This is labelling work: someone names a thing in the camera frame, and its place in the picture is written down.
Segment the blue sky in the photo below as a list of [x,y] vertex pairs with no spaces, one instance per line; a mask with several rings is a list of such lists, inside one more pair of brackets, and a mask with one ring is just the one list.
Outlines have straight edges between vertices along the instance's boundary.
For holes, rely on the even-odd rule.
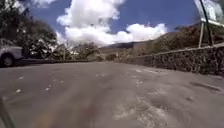
[[[49,23],[54,30],[66,36],[66,27],[58,23],[57,18],[61,15],[65,15],[65,8],[71,7],[71,0],[53,1],[55,2],[49,4],[47,8],[32,6],[31,13],[34,18]],[[130,33],[127,32],[128,25],[138,24],[139,26],[135,25],[135,27],[141,28],[141,25],[148,25],[148,23],[150,23],[150,27],[164,24],[166,31],[172,31],[176,26],[192,24],[194,14],[197,13],[194,0],[126,0],[118,7],[116,6],[116,9],[119,12],[119,19],[109,19],[108,25],[110,34],[116,34],[122,31],[120,35],[127,37],[126,39],[133,36],[133,34],[130,33],[135,30],[133,28],[133,31],[131,29]]]

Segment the tree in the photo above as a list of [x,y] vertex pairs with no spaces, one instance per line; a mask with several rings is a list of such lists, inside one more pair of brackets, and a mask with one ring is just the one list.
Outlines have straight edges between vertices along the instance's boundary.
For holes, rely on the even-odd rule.
[[78,44],[72,48],[72,51],[78,53],[75,57],[77,60],[87,60],[88,56],[99,53],[94,43]]
[[106,60],[108,61],[113,61],[117,58],[117,56],[115,54],[109,54],[106,56]]
[[224,11],[224,1],[223,0],[219,0],[218,1],[220,6],[222,7],[222,10]]
[[0,38],[23,47],[28,57],[47,57],[50,47],[57,44],[54,30],[43,21],[33,20],[29,9],[21,11],[15,2],[0,0]]
[[53,51],[52,57],[55,60],[71,60],[72,56],[70,51],[65,47],[65,44],[60,44],[57,48]]

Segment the pole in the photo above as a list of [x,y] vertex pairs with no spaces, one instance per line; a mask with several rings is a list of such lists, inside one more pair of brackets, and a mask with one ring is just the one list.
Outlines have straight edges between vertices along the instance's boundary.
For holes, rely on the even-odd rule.
[[200,40],[199,40],[198,48],[201,48],[201,44],[202,44],[202,40],[203,40],[203,36],[204,36],[204,26],[205,26],[205,23],[202,22],[201,23],[201,34],[200,34]]
[[65,48],[64,48],[64,53],[63,53],[63,59],[66,60],[66,50],[68,48],[68,41],[65,42]]
[[211,33],[211,29],[209,27],[209,21],[208,21],[208,16],[207,16],[207,13],[206,13],[206,10],[205,10],[205,6],[202,2],[202,0],[199,0],[200,3],[201,3],[201,7],[202,7],[202,10],[204,12],[204,15],[205,15],[205,20],[206,20],[206,26],[207,26],[207,30],[208,30],[208,40],[209,40],[209,45],[210,46],[213,46],[213,40],[212,40],[212,33]]

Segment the hillside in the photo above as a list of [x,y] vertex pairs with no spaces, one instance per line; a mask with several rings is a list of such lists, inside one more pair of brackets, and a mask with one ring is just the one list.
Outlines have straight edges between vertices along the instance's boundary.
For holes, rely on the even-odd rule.
[[[126,49],[128,55],[132,54],[134,56],[139,56],[170,50],[193,48],[198,47],[200,29],[200,24],[194,24],[191,26],[180,26],[177,27],[175,31],[166,33],[155,40],[117,43],[100,49],[105,52],[110,51],[109,53],[122,51],[122,54],[124,54],[124,51]],[[211,25],[211,29],[213,32],[212,38],[214,40],[214,43],[218,44],[224,42],[224,28]],[[207,37],[207,32],[205,30],[202,46],[208,45]]]

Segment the white car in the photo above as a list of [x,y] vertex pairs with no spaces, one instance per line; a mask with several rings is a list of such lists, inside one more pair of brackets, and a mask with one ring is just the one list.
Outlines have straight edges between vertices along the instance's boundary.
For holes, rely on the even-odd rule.
[[16,60],[23,58],[22,48],[13,45],[12,42],[0,39],[0,65],[3,67],[11,67]]

